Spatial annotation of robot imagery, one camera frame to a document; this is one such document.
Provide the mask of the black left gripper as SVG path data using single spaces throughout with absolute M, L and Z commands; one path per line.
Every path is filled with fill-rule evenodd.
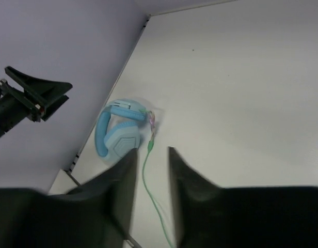
M 69 99 L 66 93 L 72 89 L 71 83 L 35 78 L 11 66 L 5 73 L 23 91 L 0 80 L 0 138 L 25 118 L 47 121 Z

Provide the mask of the light blue headphones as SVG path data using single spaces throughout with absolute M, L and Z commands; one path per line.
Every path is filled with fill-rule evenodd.
M 107 103 L 98 117 L 95 127 L 94 144 L 100 158 L 115 164 L 130 150 L 140 146 L 139 122 L 148 121 L 152 149 L 155 137 L 155 114 L 139 102 L 131 99 L 117 99 Z

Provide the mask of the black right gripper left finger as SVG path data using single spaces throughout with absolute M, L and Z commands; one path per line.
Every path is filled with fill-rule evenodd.
M 123 247 L 130 224 L 138 154 L 65 194 L 0 188 L 0 247 Z

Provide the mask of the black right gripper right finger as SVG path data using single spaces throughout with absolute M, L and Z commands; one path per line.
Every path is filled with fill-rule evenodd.
M 318 187 L 223 188 L 168 149 L 177 247 L 318 247 Z

